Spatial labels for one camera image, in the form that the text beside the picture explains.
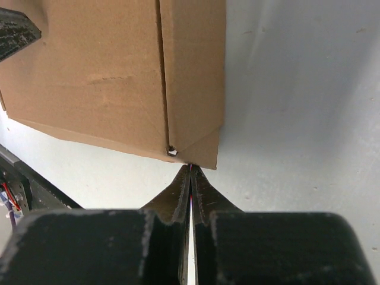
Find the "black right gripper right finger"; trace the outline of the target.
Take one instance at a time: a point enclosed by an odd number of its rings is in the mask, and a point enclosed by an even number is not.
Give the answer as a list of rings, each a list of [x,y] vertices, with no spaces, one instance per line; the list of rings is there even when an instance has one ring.
[[[239,284],[245,213],[191,167],[191,195],[197,284]]]

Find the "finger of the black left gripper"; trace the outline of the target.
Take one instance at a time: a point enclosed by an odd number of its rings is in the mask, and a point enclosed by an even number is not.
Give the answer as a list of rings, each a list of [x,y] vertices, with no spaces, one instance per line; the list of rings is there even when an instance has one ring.
[[[24,13],[1,8],[1,61],[42,37],[42,32]]]

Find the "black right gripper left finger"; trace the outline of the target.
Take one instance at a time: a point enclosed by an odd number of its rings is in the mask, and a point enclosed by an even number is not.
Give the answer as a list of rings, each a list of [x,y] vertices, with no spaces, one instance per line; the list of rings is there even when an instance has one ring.
[[[191,168],[183,165],[169,186],[141,208],[142,284],[186,284]]]

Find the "brown cardboard paper box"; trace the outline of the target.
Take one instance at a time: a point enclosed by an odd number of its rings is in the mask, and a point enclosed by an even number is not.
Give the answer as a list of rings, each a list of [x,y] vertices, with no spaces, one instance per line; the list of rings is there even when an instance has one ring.
[[[1,60],[9,118],[61,140],[217,166],[225,1],[2,1],[38,39]]]

